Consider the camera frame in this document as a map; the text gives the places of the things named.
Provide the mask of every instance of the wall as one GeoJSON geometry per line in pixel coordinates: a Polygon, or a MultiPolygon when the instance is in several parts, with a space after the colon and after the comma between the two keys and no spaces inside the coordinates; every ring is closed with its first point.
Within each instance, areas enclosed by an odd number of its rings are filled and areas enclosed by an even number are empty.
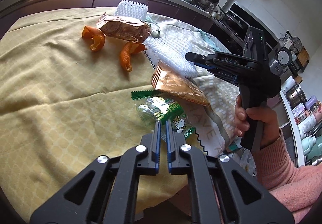
{"type": "Polygon", "coordinates": [[[305,95],[322,101],[322,0],[236,0],[278,37],[289,32],[301,39],[310,63],[301,83],[305,95]]]}
{"type": "Polygon", "coordinates": [[[278,38],[287,30],[299,37],[310,56],[322,44],[322,0],[236,1],[255,14],[278,38]]]}
{"type": "Polygon", "coordinates": [[[300,76],[303,78],[301,87],[306,98],[315,95],[322,102],[322,44],[311,56],[310,63],[300,76]]]}

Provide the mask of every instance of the metal screw head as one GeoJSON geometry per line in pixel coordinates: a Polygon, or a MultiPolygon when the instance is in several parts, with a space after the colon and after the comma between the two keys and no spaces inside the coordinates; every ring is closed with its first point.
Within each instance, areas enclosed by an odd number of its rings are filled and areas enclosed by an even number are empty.
{"type": "Polygon", "coordinates": [[[98,161],[99,163],[106,163],[106,162],[108,161],[108,157],[107,157],[107,156],[104,156],[104,155],[99,156],[99,157],[97,158],[97,161],[98,161]]]}
{"type": "Polygon", "coordinates": [[[230,160],[230,158],[229,158],[229,156],[227,156],[227,155],[221,155],[221,156],[219,157],[219,160],[220,160],[221,162],[228,162],[228,161],[230,160]]]}
{"type": "Polygon", "coordinates": [[[183,145],[181,146],[181,149],[182,149],[183,151],[189,151],[189,150],[191,150],[191,146],[190,146],[189,144],[183,144],[183,145]]]}
{"type": "Polygon", "coordinates": [[[143,152],[143,151],[145,151],[145,150],[147,149],[147,147],[146,147],[146,146],[144,146],[144,145],[137,145],[137,146],[135,147],[135,149],[136,149],[136,151],[138,151],[138,152],[143,152]]]}

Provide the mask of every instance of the copper foil bag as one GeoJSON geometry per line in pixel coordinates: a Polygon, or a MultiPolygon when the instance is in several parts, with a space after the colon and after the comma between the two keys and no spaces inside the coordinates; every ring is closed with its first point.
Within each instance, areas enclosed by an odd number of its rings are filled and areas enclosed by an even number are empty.
{"type": "Polygon", "coordinates": [[[96,24],[107,37],[143,43],[151,34],[148,24],[132,17],[110,16],[104,13],[96,24]]]}
{"type": "Polygon", "coordinates": [[[206,95],[196,85],[186,78],[182,78],[161,61],[152,75],[151,84],[156,90],[204,106],[209,105],[206,95]]]}

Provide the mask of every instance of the pink sweater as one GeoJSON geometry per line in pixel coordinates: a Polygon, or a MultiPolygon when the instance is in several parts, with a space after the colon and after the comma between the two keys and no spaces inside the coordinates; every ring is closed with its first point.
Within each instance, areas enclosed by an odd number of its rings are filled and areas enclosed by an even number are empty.
{"type": "MultiPolygon", "coordinates": [[[[296,168],[286,150],[283,134],[273,144],[253,153],[253,157],[258,182],[287,207],[295,223],[299,223],[322,192],[322,164],[296,168]]],[[[190,215],[187,189],[185,186],[169,201],[190,215]]]]}

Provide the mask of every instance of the human hand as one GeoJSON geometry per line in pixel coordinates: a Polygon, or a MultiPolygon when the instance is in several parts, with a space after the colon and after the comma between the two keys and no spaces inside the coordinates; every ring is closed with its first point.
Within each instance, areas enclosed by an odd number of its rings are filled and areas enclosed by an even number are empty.
{"type": "Polygon", "coordinates": [[[249,129],[248,116],[253,120],[264,122],[264,132],[260,148],[263,149],[274,143],[280,137],[280,127],[276,112],[269,107],[254,107],[245,110],[242,108],[241,102],[241,96],[238,95],[235,105],[234,124],[236,127],[234,134],[242,137],[245,131],[249,129]]]}

